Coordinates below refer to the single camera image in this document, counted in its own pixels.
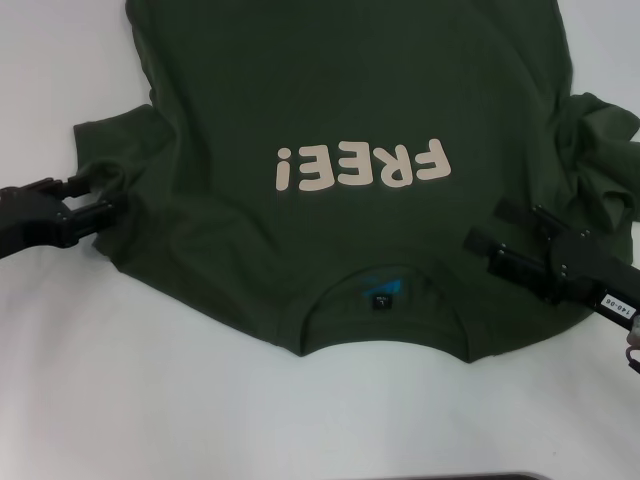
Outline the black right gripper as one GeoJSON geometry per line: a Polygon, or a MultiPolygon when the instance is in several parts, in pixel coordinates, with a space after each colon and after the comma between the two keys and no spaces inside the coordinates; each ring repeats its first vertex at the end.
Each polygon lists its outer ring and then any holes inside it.
{"type": "MultiPolygon", "coordinates": [[[[500,220],[516,225],[539,241],[551,242],[548,265],[560,281],[560,298],[582,304],[626,330],[639,314],[639,270],[607,253],[585,231],[565,231],[565,224],[541,206],[524,208],[502,199],[494,209],[500,220]]],[[[518,254],[478,229],[465,248],[486,258],[487,271],[526,288],[548,287],[545,265],[518,254]]]]}

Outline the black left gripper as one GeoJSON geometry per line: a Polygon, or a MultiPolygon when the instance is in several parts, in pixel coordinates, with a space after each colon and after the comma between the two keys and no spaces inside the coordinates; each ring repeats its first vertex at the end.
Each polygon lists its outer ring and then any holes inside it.
{"type": "Polygon", "coordinates": [[[91,191],[80,175],[67,180],[47,178],[34,190],[9,187],[1,190],[1,257],[36,246],[70,248],[75,241],[115,225],[127,208],[125,195],[104,198],[70,210],[57,198],[78,198],[91,191]]]}

